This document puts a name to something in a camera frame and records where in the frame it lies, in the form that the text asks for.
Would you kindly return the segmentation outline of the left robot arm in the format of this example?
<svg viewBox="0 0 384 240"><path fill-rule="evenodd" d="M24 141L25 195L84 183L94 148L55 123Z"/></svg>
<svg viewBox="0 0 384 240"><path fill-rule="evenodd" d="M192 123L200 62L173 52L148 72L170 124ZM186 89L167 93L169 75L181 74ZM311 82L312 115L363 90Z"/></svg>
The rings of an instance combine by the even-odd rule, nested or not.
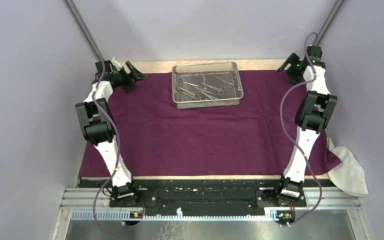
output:
<svg viewBox="0 0 384 240"><path fill-rule="evenodd" d="M95 66L97 72L88 97L75 105L77 119L84 139L98 150L110 173L110 196L134 207L140 202L141 194L120 153L119 131L108 102L116 88L130 93L146 76L130 61L121 65L116 58L98 61Z"/></svg>

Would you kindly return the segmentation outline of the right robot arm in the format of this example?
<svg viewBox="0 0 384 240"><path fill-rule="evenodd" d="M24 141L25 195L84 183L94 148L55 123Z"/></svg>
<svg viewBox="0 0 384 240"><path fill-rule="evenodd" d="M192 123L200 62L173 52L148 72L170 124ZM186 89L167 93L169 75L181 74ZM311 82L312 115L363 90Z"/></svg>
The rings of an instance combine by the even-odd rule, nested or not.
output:
<svg viewBox="0 0 384 240"><path fill-rule="evenodd" d="M321 47L307 46L305 53L302 58L292 53L278 68L279 72L286 72L294 86L307 89L295 116L297 132L291 158L273 192L273 200L279 206L287 206L301 197L312 148L320 133L327 128L338 102L326 85L326 65L322 62Z"/></svg>

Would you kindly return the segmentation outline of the maroon wrap cloth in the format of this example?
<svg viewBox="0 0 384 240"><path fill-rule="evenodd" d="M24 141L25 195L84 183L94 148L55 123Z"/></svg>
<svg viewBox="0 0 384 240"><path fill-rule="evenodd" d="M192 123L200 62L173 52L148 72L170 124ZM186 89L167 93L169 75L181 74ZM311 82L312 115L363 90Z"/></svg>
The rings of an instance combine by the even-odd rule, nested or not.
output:
<svg viewBox="0 0 384 240"><path fill-rule="evenodd" d="M306 96L283 72L241 71L238 105L178 109L170 73L116 89L109 109L121 155L135 177L280 175L289 163L296 112Z"/></svg>

